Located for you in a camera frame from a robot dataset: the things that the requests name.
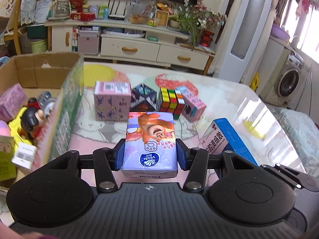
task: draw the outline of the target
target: metal screw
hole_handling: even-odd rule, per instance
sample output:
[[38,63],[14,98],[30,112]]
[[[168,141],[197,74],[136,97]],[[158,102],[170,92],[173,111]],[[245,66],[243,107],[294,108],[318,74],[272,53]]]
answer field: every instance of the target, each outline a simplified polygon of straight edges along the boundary
[[113,182],[101,182],[100,184],[101,189],[110,190],[115,187]]
[[186,187],[191,190],[198,190],[202,187],[202,185],[199,182],[188,182],[186,183]]

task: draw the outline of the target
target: pink box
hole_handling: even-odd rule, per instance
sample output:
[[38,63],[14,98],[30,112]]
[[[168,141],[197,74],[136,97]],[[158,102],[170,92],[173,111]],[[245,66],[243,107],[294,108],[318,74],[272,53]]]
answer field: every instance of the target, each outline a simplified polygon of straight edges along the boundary
[[99,31],[79,30],[78,52],[82,54],[98,55],[101,47]]
[[176,89],[181,91],[185,101],[185,106],[181,113],[188,119],[189,122],[200,120],[200,117],[206,109],[206,104],[191,91],[189,91],[185,86],[181,86]]
[[95,119],[105,121],[127,120],[131,99],[130,83],[95,82]]
[[27,96],[19,83],[7,89],[0,97],[0,120],[8,122],[14,119],[26,102]]

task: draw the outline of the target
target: green box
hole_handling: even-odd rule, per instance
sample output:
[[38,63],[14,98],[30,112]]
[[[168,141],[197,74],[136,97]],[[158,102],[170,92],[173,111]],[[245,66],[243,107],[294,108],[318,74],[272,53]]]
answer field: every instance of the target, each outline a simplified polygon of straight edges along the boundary
[[14,138],[0,136],[0,181],[17,176],[16,166],[11,162],[14,155]]
[[107,5],[100,5],[98,10],[98,19],[104,18],[104,9],[108,9]]
[[28,39],[47,38],[47,27],[44,25],[27,27]]

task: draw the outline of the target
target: green bucket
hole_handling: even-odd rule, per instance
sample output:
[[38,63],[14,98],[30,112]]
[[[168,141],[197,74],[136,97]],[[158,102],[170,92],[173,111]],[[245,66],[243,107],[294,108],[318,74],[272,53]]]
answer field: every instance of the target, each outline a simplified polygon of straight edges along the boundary
[[31,39],[32,53],[44,53],[47,51],[47,39]]

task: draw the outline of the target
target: vinda logo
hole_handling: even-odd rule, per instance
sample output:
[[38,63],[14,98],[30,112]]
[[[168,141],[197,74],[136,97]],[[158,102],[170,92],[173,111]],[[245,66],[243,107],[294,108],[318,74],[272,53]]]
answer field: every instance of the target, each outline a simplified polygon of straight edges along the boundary
[[160,155],[156,152],[141,155],[140,156],[140,164],[145,167],[155,166],[160,160]]

